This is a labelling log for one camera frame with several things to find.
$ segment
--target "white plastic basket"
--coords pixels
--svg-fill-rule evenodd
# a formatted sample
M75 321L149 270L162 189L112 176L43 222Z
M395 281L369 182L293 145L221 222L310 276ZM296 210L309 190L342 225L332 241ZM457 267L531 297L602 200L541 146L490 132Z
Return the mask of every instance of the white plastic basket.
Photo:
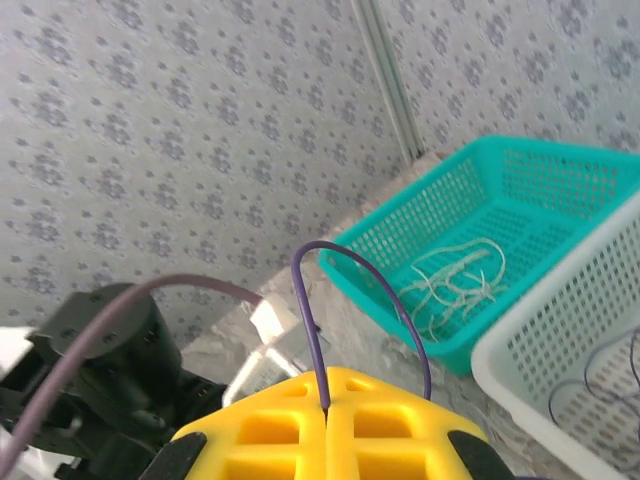
M513 421L587 480L640 480L640 420L620 403L597 400L580 380L601 344L640 325L640 193L543 277L477 344L473 376ZM629 363L630 336L600 352L592 385L640 390ZM640 370L640 341L634 352ZM640 394L628 400L640 410Z

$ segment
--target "black plastic part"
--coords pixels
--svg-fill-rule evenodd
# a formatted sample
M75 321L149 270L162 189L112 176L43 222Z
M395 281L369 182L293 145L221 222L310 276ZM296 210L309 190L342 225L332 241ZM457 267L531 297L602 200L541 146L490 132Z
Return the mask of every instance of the black plastic part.
M199 432L168 443L139 480L185 480L206 443L206 435Z
M498 452L484 440L459 430L448 436L471 480L516 480Z
M74 293L29 336L33 348L0 380L5 429L79 332L128 287ZM181 364L153 298L139 300L87 355L31 445L81 460L61 466L58 478L137 479L180 427L222 408L226 386Z

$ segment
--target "patterned wallpaper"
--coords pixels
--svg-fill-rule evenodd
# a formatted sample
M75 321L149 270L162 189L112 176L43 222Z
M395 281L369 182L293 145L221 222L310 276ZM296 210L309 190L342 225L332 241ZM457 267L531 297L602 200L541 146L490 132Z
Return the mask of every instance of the patterned wallpaper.
M637 3L379 2L427 147L491 132L640 147Z
M0 78L2 325L160 272L256 288L401 167L348 0L5 2ZM181 344L229 307L157 298Z

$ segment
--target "yellow robot part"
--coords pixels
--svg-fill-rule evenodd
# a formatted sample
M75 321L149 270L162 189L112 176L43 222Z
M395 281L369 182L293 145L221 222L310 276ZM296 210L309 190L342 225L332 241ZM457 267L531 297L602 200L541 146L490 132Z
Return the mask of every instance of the yellow robot part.
M328 378L326 419L308 372L180 429L172 443L206 436L186 480L471 479L448 435L486 444L476 425L350 369Z

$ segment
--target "purple cable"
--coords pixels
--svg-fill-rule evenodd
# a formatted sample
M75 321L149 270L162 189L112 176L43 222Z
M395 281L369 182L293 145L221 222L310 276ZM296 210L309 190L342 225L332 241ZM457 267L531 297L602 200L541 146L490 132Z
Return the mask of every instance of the purple cable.
M589 367L591 366L591 364L593 363L594 359L598 356L598 354L600 354L602 351L604 351L605 349L609 348L611 345L614 345L615 343L619 342L620 340L624 339L625 337L627 337L628 335L633 334L633 337L631 338L631 345L629 346L629 363L631 366L631 372L633 374L633 377L638 385L639 390L632 392L632 393L628 393L625 395L619 395L611 390L607 390L605 388L600 387L599 385L592 385L591 382L589 381ZM551 418L551 420L553 421L553 423L555 425L557 425L558 427L560 426L560 424L558 423L558 420L556 419L555 415L553 414L553 408L552 408L552 402L553 402L553 398L556 396L556 394L562 390L562 388L568 386L568 385L582 385L584 386L587 391L589 392L589 394L591 396L593 396L595 399L600 400L601 402L604 403L609 403L609 404L615 404L615 403L621 403L622 405L624 405L626 408L628 408L638 419L639 424L638 424L638 430L637 430L637 437L638 437L638 443L640 444L640 411L638 411L637 408L635 408L631 403L629 403L628 400L637 397L638 395L640 395L640 376L638 375L638 371L636 369L636 365L633 359L633 354L634 354L634 347L635 347L635 343L636 340L638 338L638 335L640 334L640 328L638 327L634 327L630 330L627 330L623 333L621 333L620 335L617 335L616 337L614 337L613 339L603 343L602 345L598 346L595 350L593 350L593 352L591 352L591 354L589 355L589 357L587 358L587 362L585 364L584 367L584 372L583 372L583 378L582 381L580 380L572 380L572 379L568 379L568 380L564 380L563 382L560 382L559 384L557 384L553 390L551 391L551 394L549 395L549 402L547 404L547 408L549 410L549 417ZM595 393L594 390L598 390L600 393L604 394L605 396L599 396ZM619 452L621 451L620 448L618 449L614 449L609 447L606 444L601 444L599 445L600 448L605 449L605 450L609 450L611 452ZM638 454L640 453L640 449L638 451L633 451L631 449L624 449L625 453L631 453L631 454ZM631 471L635 471L638 468L640 468L640 460L637 461L636 463L634 463L632 466L624 468L624 469L619 469L621 472L626 473L626 472L631 472Z
M320 340L318 339L318 333L316 332L315 322L313 320L313 313L311 313L311 305L309 305L309 297L307 296L307 290L304 285L304 279L302 278L301 263L302 257L311 250L325 248L327 250L333 250L342 255L349 257L354 262L362 265L369 273L376 279L382 286L384 291L391 298L391 302L396 307L398 315L407 324L409 333L416 344L418 356L420 357L420 363L424 373L424 398L429 400L431 398L431 370L429 369L429 360L427 353L424 351L424 345L420 339L420 334L416 330L415 325L411 321L411 317L407 313L407 310L402 305L400 298L393 291L389 282L382 276L382 274L367 260L362 258L357 253L349 250L348 248L336 245L332 242L324 240L316 240L306 243L298 249L293 255L291 260L291 276L293 277L293 286L296 290L298 297L298 304L300 305L300 312L302 313L302 320L304 321L305 328L307 330L307 338L309 339L309 347L311 348L311 357L313 359L313 368L316 372L316 380L318 382L318 391L320 392L320 405L325 412L328 411L331 404L331 395L329 394L329 381L327 379L327 370L324 365L324 358L322 357L322 350L320 349Z

